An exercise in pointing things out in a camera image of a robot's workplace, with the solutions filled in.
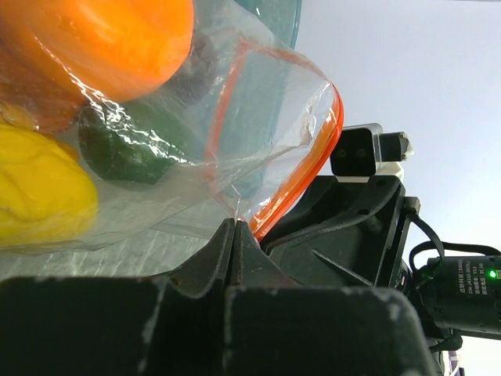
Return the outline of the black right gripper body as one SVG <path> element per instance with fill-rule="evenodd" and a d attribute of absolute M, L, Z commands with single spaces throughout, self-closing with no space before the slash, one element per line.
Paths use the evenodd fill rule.
<path fill-rule="evenodd" d="M 500 339 L 500 252 L 441 240 L 419 217 L 420 202 L 397 202 L 386 285 L 413 304 L 440 375 L 464 375 L 465 337 Z"/>

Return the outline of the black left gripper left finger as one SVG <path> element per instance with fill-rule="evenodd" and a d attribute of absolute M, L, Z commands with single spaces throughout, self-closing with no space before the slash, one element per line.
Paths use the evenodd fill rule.
<path fill-rule="evenodd" d="M 1 284 L 4 375 L 218 375 L 235 223 L 151 277 L 16 277 Z"/>

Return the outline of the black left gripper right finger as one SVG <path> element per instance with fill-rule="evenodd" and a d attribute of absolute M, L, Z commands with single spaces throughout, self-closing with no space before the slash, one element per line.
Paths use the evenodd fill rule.
<path fill-rule="evenodd" d="M 227 375 L 432 375 L 416 313 L 381 287 L 298 287 L 238 222 L 225 292 Z"/>

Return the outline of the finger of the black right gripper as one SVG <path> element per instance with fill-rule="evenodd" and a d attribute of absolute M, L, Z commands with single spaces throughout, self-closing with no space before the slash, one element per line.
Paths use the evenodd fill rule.
<path fill-rule="evenodd" d="M 398 265 L 405 188 L 395 176 L 342 183 L 320 176 L 261 240 L 305 287 L 388 287 Z"/>

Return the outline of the yellow banana toy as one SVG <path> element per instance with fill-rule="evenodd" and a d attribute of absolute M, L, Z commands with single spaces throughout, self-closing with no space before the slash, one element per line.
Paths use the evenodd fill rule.
<path fill-rule="evenodd" d="M 76 239 L 98 213 L 94 182 L 61 143 L 1 125 L 1 246 Z"/>

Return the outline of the green lime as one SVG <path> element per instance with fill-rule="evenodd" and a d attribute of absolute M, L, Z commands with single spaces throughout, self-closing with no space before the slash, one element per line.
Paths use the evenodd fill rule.
<path fill-rule="evenodd" d="M 76 120 L 81 155 L 101 179 L 154 185 L 192 159 L 194 137 L 173 103 L 88 103 Z"/>

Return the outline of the clear zip top bag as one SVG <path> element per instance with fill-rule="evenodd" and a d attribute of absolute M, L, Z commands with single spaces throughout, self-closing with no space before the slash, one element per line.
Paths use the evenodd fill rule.
<path fill-rule="evenodd" d="M 58 85 L 85 102 L 75 114 L 72 125 L 64 132 L 55 135 L 37 133 L 61 143 L 89 175 L 98 192 L 99 213 L 93 227 L 76 239 L 1 246 L 3 251 L 94 251 L 164 223 L 173 215 L 209 198 L 216 200 L 225 216 L 247 220 L 252 233 L 262 237 L 312 181 L 336 145 L 343 127 L 343 104 L 333 83 L 294 48 L 275 47 L 269 45 L 266 38 L 254 37 L 252 32 L 260 31 L 260 28 L 251 26 L 253 17 L 236 5 L 236 1 L 192 2 L 193 35 L 196 31 L 206 34 L 218 56 L 217 76 L 209 93 L 201 101 L 186 106 L 165 87 L 168 80 L 155 91 L 128 100 L 179 106 L 194 137 L 192 159 L 172 166 L 154 185 L 101 179 L 81 155 L 76 117 L 88 103 L 128 101 L 115 102 L 95 93 L 78 96 Z M 267 167 L 263 184 L 257 194 L 246 201 L 224 193 L 240 177 L 246 164 L 233 159 L 225 161 L 218 156 L 217 148 L 232 92 L 243 60 L 250 51 L 284 62 L 290 70 L 275 144 L 262 159 L 262 164 Z"/>

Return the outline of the orange fruit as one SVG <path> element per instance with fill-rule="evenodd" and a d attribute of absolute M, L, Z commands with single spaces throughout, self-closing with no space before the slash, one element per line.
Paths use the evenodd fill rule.
<path fill-rule="evenodd" d="M 76 95 L 115 102 L 147 95 L 189 55 L 192 1 L 3 1 L 1 40 Z"/>

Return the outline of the orange pumpkin toy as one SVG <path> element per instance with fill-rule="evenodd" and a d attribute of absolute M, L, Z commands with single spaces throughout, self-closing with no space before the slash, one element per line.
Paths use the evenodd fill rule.
<path fill-rule="evenodd" d="M 32 131 L 55 135 L 67 130 L 85 100 L 25 67 L 1 47 L 1 101 L 16 104 L 33 116 Z"/>

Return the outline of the dark purple food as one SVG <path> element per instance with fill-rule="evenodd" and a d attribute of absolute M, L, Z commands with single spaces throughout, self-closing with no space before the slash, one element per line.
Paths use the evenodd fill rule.
<path fill-rule="evenodd" d="M 185 62 L 165 84 L 186 106 L 201 101 L 217 76 L 218 56 L 210 38 L 196 31 Z"/>

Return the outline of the golden ginger root toy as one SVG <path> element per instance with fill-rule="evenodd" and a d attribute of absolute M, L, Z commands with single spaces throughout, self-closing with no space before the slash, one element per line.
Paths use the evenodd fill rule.
<path fill-rule="evenodd" d="M 35 130 L 36 123 L 31 113 L 16 104 L 1 101 L 1 122 L 24 128 Z"/>

